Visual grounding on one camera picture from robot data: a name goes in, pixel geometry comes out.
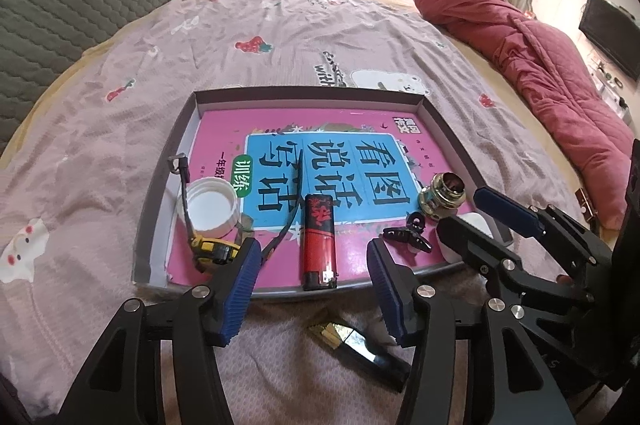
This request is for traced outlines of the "black hair clip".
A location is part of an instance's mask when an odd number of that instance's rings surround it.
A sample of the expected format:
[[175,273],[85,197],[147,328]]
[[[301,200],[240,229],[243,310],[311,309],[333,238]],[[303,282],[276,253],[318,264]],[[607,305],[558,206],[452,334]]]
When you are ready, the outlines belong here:
[[433,245],[424,237],[426,219],[420,212],[413,212],[406,218],[403,227],[387,227],[382,231],[382,238],[386,241],[405,244],[413,253],[431,253]]

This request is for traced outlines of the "pink blue book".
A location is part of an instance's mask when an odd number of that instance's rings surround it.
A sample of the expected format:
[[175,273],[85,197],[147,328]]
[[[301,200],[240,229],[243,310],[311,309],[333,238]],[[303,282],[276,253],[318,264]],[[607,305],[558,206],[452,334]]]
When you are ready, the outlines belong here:
[[[367,279],[366,245],[384,228],[400,226],[418,210],[418,192],[437,173],[460,172],[457,154],[438,126],[422,112],[355,109],[259,108],[201,113],[188,151],[191,179],[222,150],[262,160],[277,145],[293,141],[304,151],[307,194],[334,202],[338,281]],[[298,291],[303,266],[293,284],[271,283],[268,259],[257,289]]]

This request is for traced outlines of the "wall mounted television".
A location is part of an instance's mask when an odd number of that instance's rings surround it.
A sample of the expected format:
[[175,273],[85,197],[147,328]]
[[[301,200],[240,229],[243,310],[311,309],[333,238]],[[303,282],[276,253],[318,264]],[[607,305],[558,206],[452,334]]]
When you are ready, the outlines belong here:
[[607,0],[587,0],[578,29],[628,78],[639,79],[639,23]]

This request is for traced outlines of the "red quilted blanket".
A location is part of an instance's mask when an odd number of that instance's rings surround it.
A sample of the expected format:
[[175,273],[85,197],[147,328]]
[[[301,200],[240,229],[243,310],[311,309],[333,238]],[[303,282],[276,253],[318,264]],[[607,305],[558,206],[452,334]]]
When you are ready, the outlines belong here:
[[414,3],[492,62],[582,176],[601,225],[620,230],[634,134],[598,95],[572,40],[506,0]]

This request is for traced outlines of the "brass metal fitting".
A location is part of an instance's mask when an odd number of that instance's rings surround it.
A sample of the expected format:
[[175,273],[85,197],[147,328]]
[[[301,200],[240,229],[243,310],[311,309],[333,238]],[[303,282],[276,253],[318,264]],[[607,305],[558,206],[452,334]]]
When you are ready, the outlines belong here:
[[456,214],[465,200],[464,181],[453,172],[435,174],[418,197],[421,211],[434,220]]

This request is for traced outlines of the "black yellow wrist watch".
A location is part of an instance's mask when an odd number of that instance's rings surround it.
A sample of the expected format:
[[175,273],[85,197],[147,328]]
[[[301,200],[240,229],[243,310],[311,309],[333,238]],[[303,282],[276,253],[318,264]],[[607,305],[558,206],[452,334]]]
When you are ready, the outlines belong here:
[[169,280],[202,280],[256,237],[273,262],[269,281],[293,284],[302,264],[304,159],[293,141],[273,147],[262,160],[226,150],[211,160],[195,156],[200,169],[177,201]]

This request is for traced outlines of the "grey shallow cardboard box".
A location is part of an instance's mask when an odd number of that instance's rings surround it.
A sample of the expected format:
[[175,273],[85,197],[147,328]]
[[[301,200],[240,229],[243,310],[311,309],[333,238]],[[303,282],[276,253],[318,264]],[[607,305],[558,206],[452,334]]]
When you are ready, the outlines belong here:
[[385,90],[254,87],[192,94],[165,138],[142,206],[132,280],[163,295],[202,280],[179,219],[180,182],[168,159],[184,154],[193,179],[232,185],[230,202],[206,211],[240,213],[229,237],[246,231],[281,243],[258,275],[255,296],[293,298],[303,289],[307,194],[335,204],[338,285],[366,286],[366,247],[419,207],[419,191],[454,173],[473,194],[485,178],[426,97]]

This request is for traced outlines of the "red black lighter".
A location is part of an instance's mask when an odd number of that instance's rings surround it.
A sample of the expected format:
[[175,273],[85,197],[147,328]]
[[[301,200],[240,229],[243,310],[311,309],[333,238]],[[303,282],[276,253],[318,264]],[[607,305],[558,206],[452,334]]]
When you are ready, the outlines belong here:
[[307,194],[303,219],[303,289],[335,289],[338,271],[332,197]]

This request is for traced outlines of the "white plastic jar lid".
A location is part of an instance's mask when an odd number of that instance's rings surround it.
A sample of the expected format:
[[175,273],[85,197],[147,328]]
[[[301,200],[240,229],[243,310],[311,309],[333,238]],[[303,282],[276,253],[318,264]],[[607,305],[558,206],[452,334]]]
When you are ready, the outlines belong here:
[[186,187],[186,204],[193,230],[220,239],[240,220],[240,201],[230,182],[203,177]]

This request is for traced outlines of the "black gold lighter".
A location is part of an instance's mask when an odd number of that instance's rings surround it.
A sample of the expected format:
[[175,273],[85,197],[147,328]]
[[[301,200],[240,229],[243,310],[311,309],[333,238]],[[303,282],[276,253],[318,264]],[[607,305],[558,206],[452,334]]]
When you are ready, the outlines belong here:
[[395,393],[404,391],[411,365],[367,338],[356,327],[343,322],[324,321],[311,324],[307,331],[330,349],[345,367]]

